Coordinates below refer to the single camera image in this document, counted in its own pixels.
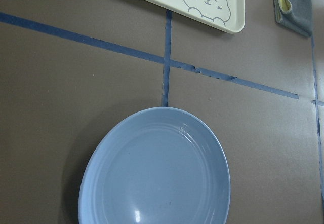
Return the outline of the blue plate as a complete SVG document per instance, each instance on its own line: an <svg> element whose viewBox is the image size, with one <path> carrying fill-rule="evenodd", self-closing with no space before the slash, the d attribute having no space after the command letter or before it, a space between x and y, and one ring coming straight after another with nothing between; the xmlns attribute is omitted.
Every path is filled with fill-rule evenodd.
<svg viewBox="0 0 324 224"><path fill-rule="evenodd" d="M230 174L223 148L196 116L177 108L137 112L91 155L79 223L226 223Z"/></svg>

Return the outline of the grey yellow folded cloth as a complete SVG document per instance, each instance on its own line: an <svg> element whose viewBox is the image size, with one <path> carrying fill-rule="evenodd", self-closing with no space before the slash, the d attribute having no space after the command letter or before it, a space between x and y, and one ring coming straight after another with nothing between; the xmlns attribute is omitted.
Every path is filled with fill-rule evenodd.
<svg viewBox="0 0 324 224"><path fill-rule="evenodd" d="M304 37L313 35L312 0L273 0L275 21Z"/></svg>

